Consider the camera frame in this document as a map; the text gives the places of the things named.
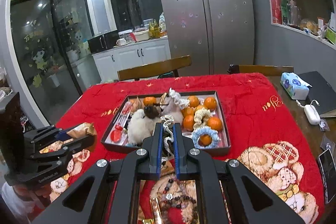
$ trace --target metal screw cap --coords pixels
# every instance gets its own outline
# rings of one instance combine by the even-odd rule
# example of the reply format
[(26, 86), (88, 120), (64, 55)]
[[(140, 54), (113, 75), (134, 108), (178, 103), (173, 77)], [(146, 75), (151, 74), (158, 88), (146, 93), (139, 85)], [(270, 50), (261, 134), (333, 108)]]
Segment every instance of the metal screw cap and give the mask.
[(239, 165), (239, 161), (237, 161), (237, 160), (230, 160), (229, 164), (232, 167), (237, 167)]
[(97, 166), (98, 167), (104, 167), (107, 165), (107, 160), (101, 159), (97, 161)]
[(189, 150), (189, 153), (193, 156), (197, 156), (200, 153), (200, 151), (197, 148), (192, 148)]
[(143, 148), (140, 148), (136, 151), (136, 153), (139, 155), (139, 156), (143, 156), (147, 153), (147, 150), (146, 149), (143, 149)]

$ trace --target wooden table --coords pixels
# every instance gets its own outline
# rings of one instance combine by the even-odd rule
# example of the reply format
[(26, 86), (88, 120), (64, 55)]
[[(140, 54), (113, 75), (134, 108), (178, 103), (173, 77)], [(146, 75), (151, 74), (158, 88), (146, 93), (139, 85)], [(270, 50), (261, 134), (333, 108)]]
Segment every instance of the wooden table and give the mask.
[[(312, 126), (306, 117), (303, 108), (300, 108), (295, 100), (292, 100), (285, 89), (280, 84), (279, 76), (269, 76), (269, 81), (273, 84), (278, 94), (281, 96), (284, 104), (290, 110), (294, 120), (301, 129), (303, 135), (307, 139), (311, 152), (315, 158), (317, 158), (323, 151), (320, 148), (322, 142), (323, 132), (320, 131), (319, 126)], [(330, 131), (325, 132), (326, 136), (336, 143), (336, 118), (326, 119), (330, 128)], [(319, 223), (336, 223), (336, 197), (325, 206), (325, 213), (322, 215)]]

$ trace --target mug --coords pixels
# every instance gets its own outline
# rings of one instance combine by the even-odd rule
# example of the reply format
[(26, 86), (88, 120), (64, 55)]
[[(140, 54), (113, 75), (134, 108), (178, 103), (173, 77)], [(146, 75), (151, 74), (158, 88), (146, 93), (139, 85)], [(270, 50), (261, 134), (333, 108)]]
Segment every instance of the mug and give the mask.
[(120, 38), (117, 40), (117, 45), (118, 46), (122, 46), (122, 45), (126, 45), (127, 44), (127, 41), (125, 38)]

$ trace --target red box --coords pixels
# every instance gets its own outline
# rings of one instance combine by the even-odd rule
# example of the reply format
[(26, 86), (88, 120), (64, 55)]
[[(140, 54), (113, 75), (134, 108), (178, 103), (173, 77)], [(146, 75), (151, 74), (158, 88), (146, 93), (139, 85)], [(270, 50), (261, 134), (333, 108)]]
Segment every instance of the red box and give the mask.
[(271, 0), (272, 22), (282, 24), (281, 0)]

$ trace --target chair backrest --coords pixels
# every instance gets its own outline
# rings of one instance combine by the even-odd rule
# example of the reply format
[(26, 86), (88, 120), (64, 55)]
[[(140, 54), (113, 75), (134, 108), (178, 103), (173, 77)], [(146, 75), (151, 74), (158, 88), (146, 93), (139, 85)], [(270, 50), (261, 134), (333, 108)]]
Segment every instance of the chair backrest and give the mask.
[(191, 56), (182, 56), (157, 63), (147, 64), (131, 69), (119, 70), (118, 77), (120, 81), (140, 78), (149, 78), (159, 76), (167, 72), (173, 72), (175, 77), (179, 76), (178, 69), (188, 67), (191, 65)]
[(281, 76), (284, 72), (294, 72), (294, 67), (261, 66), (261, 65), (230, 65), (229, 74), (259, 72), (265, 76)]

